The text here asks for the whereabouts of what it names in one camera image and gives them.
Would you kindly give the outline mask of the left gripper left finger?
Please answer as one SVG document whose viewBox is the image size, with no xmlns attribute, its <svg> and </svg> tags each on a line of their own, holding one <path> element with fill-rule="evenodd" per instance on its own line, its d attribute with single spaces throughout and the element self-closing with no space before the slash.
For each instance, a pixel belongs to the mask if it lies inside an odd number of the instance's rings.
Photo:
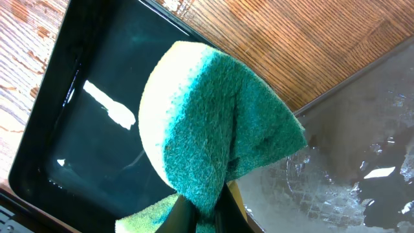
<svg viewBox="0 0 414 233">
<path fill-rule="evenodd" d="M 197 209 L 183 195 L 179 195 L 166 220 L 156 233 L 195 233 Z"/>
</svg>

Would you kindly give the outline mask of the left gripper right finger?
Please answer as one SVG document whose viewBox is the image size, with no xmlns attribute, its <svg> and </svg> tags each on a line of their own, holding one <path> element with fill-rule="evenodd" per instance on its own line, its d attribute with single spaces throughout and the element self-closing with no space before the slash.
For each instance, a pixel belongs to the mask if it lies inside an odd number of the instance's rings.
<svg viewBox="0 0 414 233">
<path fill-rule="evenodd" d="M 223 184 L 215 205 L 215 231 L 216 233 L 254 233 L 226 183 Z"/>
</svg>

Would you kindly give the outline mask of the green yellow sponge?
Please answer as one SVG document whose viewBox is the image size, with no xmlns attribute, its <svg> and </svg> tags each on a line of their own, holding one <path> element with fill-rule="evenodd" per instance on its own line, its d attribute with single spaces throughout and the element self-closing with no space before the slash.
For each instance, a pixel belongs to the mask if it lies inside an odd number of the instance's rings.
<svg viewBox="0 0 414 233">
<path fill-rule="evenodd" d="M 138 129 L 151 165 L 174 193 L 117 220 L 116 232 L 156 232 L 179 195 L 197 209 L 196 232 L 216 232 L 224 183 L 246 219 L 236 180 L 307 144 L 303 126 L 254 71 L 189 41 L 175 42 L 149 75 Z"/>
</svg>

